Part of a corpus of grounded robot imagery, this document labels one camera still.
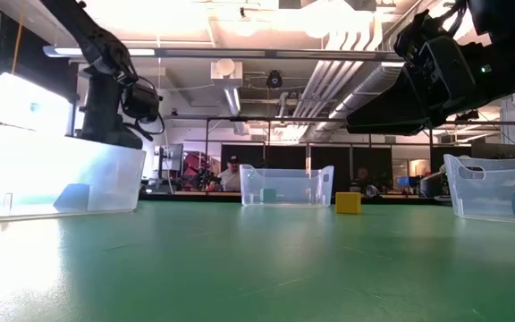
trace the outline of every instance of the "window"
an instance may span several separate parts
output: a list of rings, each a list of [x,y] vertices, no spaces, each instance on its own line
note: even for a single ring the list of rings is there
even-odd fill
[[[0,75],[0,123],[63,136],[71,113],[64,97],[9,73]]]

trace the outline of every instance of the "camera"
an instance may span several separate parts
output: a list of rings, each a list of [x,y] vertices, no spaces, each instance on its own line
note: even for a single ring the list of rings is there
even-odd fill
[[[271,71],[267,77],[266,85],[270,89],[279,89],[283,84],[282,75],[278,71]]]

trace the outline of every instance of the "yellow block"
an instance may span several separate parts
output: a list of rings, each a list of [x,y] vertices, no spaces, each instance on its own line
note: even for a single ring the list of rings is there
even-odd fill
[[[337,192],[335,194],[337,214],[360,214],[361,194],[358,192]]]

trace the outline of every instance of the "ceiling beam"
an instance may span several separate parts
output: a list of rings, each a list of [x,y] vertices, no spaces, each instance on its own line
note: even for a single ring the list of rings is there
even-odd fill
[[[45,46],[43,51],[49,57],[82,58],[77,48]],[[233,49],[233,48],[130,48],[140,49],[140,57],[151,58],[235,58],[235,59],[292,59],[356,62],[404,62],[390,51],[350,51],[311,49]]]

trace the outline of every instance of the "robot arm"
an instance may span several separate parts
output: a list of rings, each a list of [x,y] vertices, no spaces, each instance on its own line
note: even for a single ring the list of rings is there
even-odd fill
[[[490,32],[492,45],[459,46],[452,37],[467,8],[477,34]],[[457,14],[449,30],[443,22]],[[446,117],[515,93],[515,1],[457,1],[438,18],[428,11],[397,36],[395,52],[406,61],[387,91],[347,117],[351,133],[411,135]]]
[[[82,138],[128,148],[141,148],[142,141],[129,131],[118,115],[118,107],[136,119],[131,128],[148,140],[150,133],[139,123],[152,123],[158,117],[161,99],[154,86],[139,83],[128,48],[113,34],[100,28],[84,12],[85,4],[75,0],[39,0],[61,22],[79,44],[89,62],[85,70],[89,77],[85,122]]]

